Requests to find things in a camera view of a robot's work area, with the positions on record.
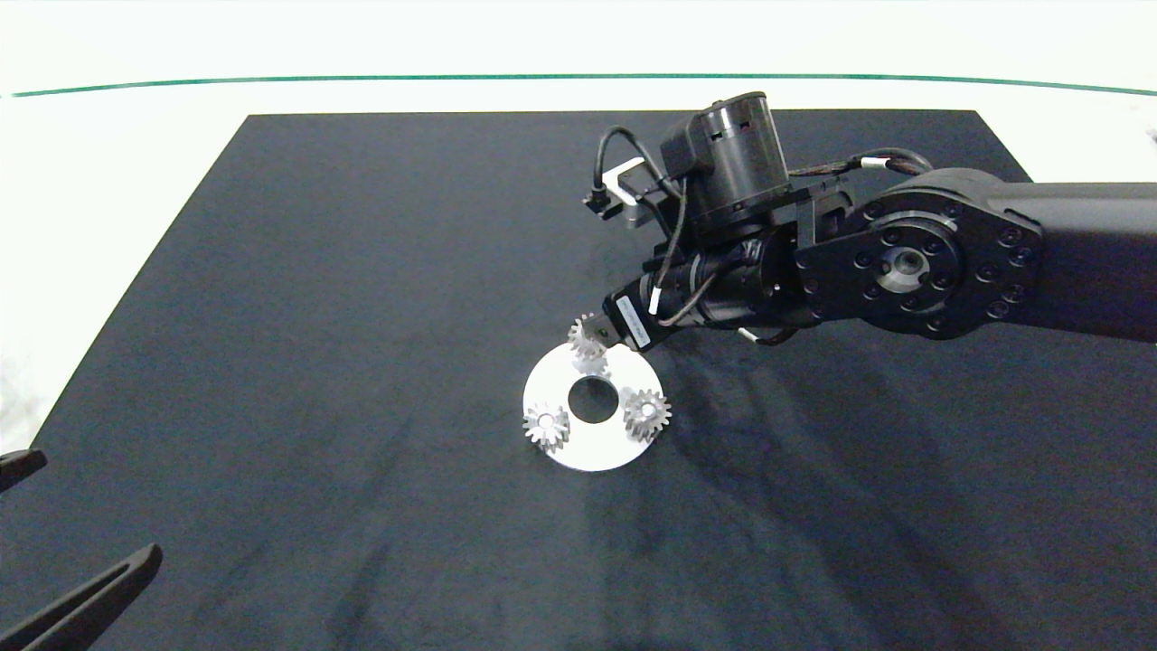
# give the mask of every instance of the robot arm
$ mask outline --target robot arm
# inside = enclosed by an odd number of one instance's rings
[[[676,125],[663,176],[632,142],[641,157],[585,202],[633,225],[647,208],[668,243],[584,320],[604,346],[647,352],[692,327],[775,346],[840,318],[933,340],[1005,320],[1157,342],[1157,183],[1004,183],[904,149],[789,173],[761,93]],[[840,175],[861,167],[913,178],[857,204]]]

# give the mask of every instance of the bolt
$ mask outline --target bolt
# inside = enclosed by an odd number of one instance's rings
[[[933,287],[944,290],[952,284],[952,274],[941,271],[933,278]]]
[[[1005,246],[1015,246],[1020,243],[1024,238],[1024,231],[1016,225],[1009,225],[1004,230],[1001,230],[1001,236],[996,238],[997,242],[1004,244]]]
[[[1017,266],[1024,266],[1032,260],[1032,249],[1029,246],[1020,246],[1019,249],[1014,249],[1009,253],[1009,261]]]
[[[1001,293],[1001,297],[1008,302],[1020,302],[1024,299],[1026,291],[1024,284],[1009,284],[1004,287],[1004,291]]]
[[[988,316],[993,318],[1004,318],[1009,315],[1009,303],[1004,301],[993,301],[988,303]]]
[[[977,278],[985,282],[992,282],[1001,276],[1001,269],[995,264],[986,264],[977,269]]]

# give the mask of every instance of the silver gear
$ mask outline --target silver gear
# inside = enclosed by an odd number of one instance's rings
[[[523,415],[522,427],[530,442],[545,452],[554,452],[570,441],[570,417],[562,408],[536,405]]]
[[[574,352],[575,357],[584,362],[596,361],[606,354],[606,347],[591,340],[582,332],[582,321],[587,318],[595,316],[595,312],[584,313],[578,318],[575,318],[575,324],[572,325],[570,332],[567,333],[567,341],[570,342],[570,350]]]
[[[622,406],[622,421],[632,437],[650,443],[671,422],[671,405],[663,394],[643,390],[627,399]]]

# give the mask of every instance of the cable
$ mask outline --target cable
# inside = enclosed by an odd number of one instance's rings
[[[753,345],[761,347],[778,347],[783,342],[790,340],[799,332],[798,328],[783,328],[779,333],[772,335],[771,338],[760,338],[746,328],[739,328],[737,331],[745,340]]]
[[[675,247],[679,243],[679,237],[683,236],[683,225],[687,222],[687,177],[684,176],[679,184],[679,193],[681,198],[679,199],[679,219],[675,222],[675,232],[671,234],[671,242],[666,246],[666,252],[663,253],[663,265],[658,267],[658,275],[655,276],[655,289],[663,288],[663,281],[666,280],[666,272],[671,269],[671,258],[675,257]]]
[[[672,197],[679,199],[683,198],[683,194],[675,188],[675,185],[671,184],[671,179],[668,178],[665,173],[659,171],[658,167],[655,164],[655,160],[647,150],[647,147],[644,147],[643,143],[639,141],[639,138],[636,138],[635,134],[629,128],[619,124],[616,124],[614,126],[607,128],[606,133],[604,133],[603,136],[598,140],[598,153],[595,156],[595,175],[591,184],[592,190],[606,188],[606,185],[603,184],[603,171],[605,170],[604,161],[606,158],[606,145],[607,142],[611,141],[611,138],[616,135],[621,135],[622,138],[625,138],[627,142],[631,142],[631,146],[634,147],[636,151],[639,151],[639,155],[643,157],[643,163],[647,164],[647,169],[650,170],[651,175],[655,176],[655,179],[658,182],[659,186],[663,187],[663,191],[665,191],[668,194],[671,194]]]
[[[694,309],[695,304],[699,302],[699,298],[703,297],[703,294],[707,293],[707,288],[712,286],[712,282],[714,282],[715,279],[718,278],[718,275],[720,275],[718,269],[708,275],[707,280],[703,280],[703,283],[700,284],[699,288],[695,289],[693,294],[691,294],[691,297],[687,298],[687,303],[684,304],[681,308],[679,308],[679,311],[675,312],[675,316],[672,316],[671,318],[659,318],[658,324],[662,325],[662,327],[664,328],[670,328],[671,325],[678,323],[684,316],[686,316],[692,309]]]
[[[909,176],[918,176],[926,171],[931,171],[936,169],[931,161],[929,161],[923,155],[913,151],[912,149],[905,149],[902,147],[876,147],[875,149],[868,149],[867,151],[860,151],[848,156],[842,161],[835,161],[824,164],[817,164],[811,167],[804,167],[799,169],[793,169],[788,171],[789,176],[826,176],[831,173],[843,173],[853,169],[860,169],[863,167],[863,158],[868,157],[885,157],[884,167],[891,169],[892,171],[898,171],[900,173],[907,173]]]
[[[852,156],[854,158],[862,158],[864,156],[887,156],[887,157],[899,157],[909,160],[918,165],[924,168],[924,171],[931,171],[936,169],[931,161],[913,151],[912,149],[905,149],[902,147],[876,147],[875,149],[868,149],[867,151],[860,151],[858,154]]]

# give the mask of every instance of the black tabletop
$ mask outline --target black tabletop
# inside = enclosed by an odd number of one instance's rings
[[[249,118],[3,495],[0,629],[155,541],[97,649],[1152,648],[1152,347],[684,333],[639,460],[525,441],[531,368],[659,238],[578,202],[595,142],[678,117]],[[789,165],[1027,179],[973,112],[775,117]]]

